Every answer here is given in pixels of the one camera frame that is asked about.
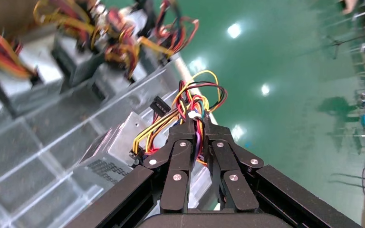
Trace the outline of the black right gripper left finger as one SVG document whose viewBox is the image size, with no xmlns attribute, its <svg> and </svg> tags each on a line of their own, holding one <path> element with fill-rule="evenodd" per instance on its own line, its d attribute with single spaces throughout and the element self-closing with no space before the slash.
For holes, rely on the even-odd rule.
<svg viewBox="0 0 365 228">
<path fill-rule="evenodd" d="M 194 121 L 187 120 L 169 129 L 168 141 L 154 155 L 144 160 L 144 167 L 156 172 L 160 183 L 161 213 L 188 211 L 191 171 L 194 164 L 196 134 Z"/>
</svg>

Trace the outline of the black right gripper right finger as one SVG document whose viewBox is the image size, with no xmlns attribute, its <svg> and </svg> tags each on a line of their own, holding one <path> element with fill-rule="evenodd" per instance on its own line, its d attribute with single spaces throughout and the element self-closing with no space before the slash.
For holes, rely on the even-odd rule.
<svg viewBox="0 0 365 228">
<path fill-rule="evenodd" d="M 205 159 L 220 209 L 256 212 L 259 202 L 248 184 L 264 161 L 237 145 L 228 127 L 204 120 Z"/>
</svg>

